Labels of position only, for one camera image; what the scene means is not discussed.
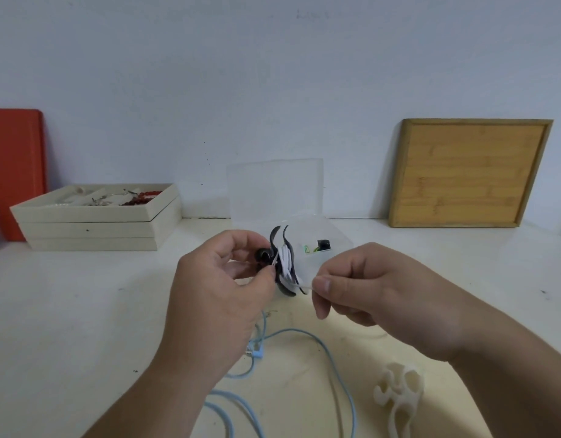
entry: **plastic box lid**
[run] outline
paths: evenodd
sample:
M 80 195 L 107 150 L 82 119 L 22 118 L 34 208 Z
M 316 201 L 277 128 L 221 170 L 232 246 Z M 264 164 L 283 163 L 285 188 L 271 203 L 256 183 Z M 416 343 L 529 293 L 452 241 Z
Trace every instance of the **plastic box lid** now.
M 280 247 L 282 229 L 288 225 L 286 238 L 294 248 L 294 267 L 303 286 L 311 286 L 325 261 L 353 247 L 349 238 L 322 214 L 321 158 L 229 165 L 227 176 L 233 226 L 268 238 L 270 231 L 280 225 L 275 239 Z M 321 239 L 328 239 L 331 249 L 313 252 Z

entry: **right hand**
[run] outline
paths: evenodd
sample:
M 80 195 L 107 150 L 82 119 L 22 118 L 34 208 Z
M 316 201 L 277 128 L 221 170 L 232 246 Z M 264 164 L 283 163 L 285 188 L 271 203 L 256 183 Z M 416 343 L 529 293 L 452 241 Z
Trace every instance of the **right hand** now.
M 333 308 L 435 360 L 449 361 L 464 347 L 469 329 L 491 307 L 430 270 L 377 243 L 331 258 L 313 280 L 319 319 Z

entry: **white tabletop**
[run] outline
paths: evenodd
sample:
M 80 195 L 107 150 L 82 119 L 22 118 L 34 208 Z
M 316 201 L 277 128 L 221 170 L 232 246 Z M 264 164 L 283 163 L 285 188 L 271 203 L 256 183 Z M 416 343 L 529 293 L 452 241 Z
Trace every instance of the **white tabletop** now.
M 376 241 L 415 257 L 494 304 L 561 351 L 561 238 L 519 229 L 392 229 L 382 221 L 334 220 L 354 244 Z M 140 375 L 162 333 L 178 258 L 230 227 L 229 220 L 183 220 L 158 252 L 32 252 L 0 249 L 0 437 L 80 436 Z M 414 437 L 487 437 L 460 379 L 380 328 L 332 314 L 318 321 L 310 297 L 278 297 L 267 308 L 269 332 L 285 327 L 325 340 L 351 390 L 358 437 L 386 437 L 387 412 L 372 390 L 391 362 L 423 369 L 426 391 Z M 243 360 L 234 368 L 247 365 Z M 246 380 L 223 380 L 255 408 L 267 438 L 349 436 L 347 398 L 323 351 L 286 333 L 266 343 Z M 236 407 L 237 436 L 255 436 Z M 224 437 L 204 409 L 194 436 Z

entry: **white wall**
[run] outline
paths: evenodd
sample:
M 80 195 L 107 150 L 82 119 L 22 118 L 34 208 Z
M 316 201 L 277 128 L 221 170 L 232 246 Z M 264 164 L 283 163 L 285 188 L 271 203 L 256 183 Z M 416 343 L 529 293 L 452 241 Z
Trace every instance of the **white wall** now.
M 0 0 L 0 107 L 43 110 L 53 186 L 325 159 L 325 213 L 385 216 L 407 117 L 554 118 L 525 219 L 561 232 L 561 0 Z

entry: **red board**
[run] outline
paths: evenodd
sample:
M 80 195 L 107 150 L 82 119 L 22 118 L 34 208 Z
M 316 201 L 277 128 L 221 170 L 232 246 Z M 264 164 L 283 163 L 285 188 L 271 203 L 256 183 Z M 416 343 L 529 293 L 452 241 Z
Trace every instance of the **red board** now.
M 0 109 L 0 230 L 8 241 L 24 241 L 10 206 L 47 191 L 43 114 Z

